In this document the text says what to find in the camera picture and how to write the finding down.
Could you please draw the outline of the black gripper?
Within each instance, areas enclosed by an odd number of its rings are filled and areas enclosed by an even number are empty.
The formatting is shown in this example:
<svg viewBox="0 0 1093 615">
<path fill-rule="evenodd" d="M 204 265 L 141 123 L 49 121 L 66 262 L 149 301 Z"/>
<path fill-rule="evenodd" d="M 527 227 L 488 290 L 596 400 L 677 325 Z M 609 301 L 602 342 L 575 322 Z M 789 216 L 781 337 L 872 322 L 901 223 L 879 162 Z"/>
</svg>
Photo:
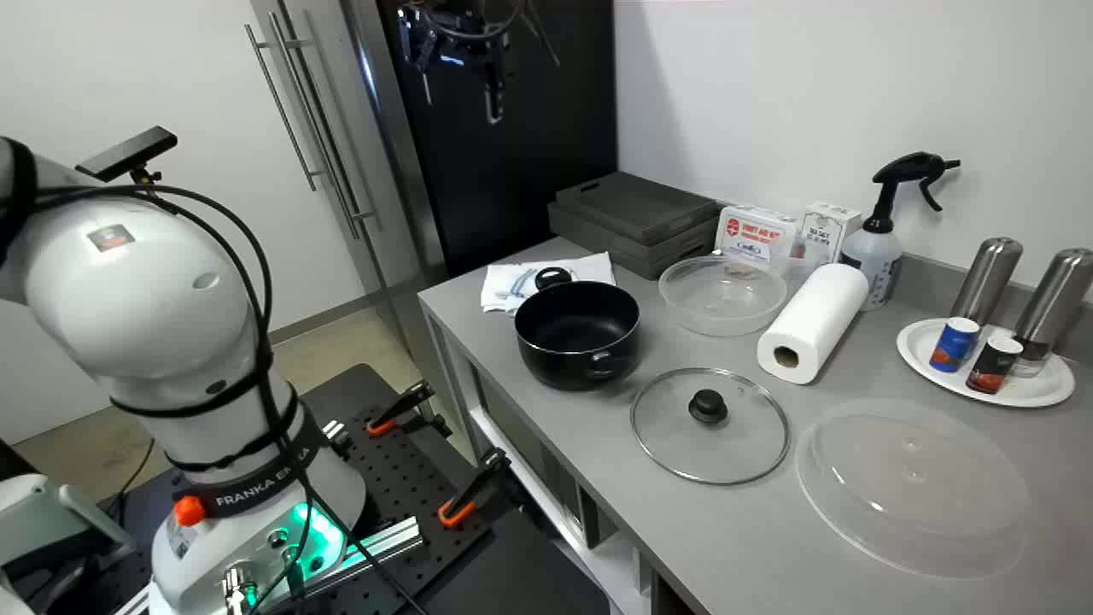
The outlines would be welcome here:
<svg viewBox="0 0 1093 615">
<path fill-rule="evenodd" d="M 401 59 L 418 72 L 435 64 L 498 70 L 512 13 L 488 17 L 470 0 L 405 0 L 395 10 Z"/>
</svg>

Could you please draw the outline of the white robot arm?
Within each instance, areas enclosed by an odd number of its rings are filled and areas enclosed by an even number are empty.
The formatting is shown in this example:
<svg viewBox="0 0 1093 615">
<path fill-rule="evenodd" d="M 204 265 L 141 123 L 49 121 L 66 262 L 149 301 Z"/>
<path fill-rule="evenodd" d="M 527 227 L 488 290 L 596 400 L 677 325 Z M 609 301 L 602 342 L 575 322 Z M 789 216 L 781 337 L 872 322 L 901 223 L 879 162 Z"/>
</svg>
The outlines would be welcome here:
<svg viewBox="0 0 1093 615">
<path fill-rule="evenodd" d="M 2 296 L 143 424 L 181 470 L 149 544 L 149 615 L 264 615 L 372 575 L 420 590 L 362 525 L 348 433 L 273 374 L 267 256 L 175 183 L 105 183 L 2 145 Z"/>
</svg>

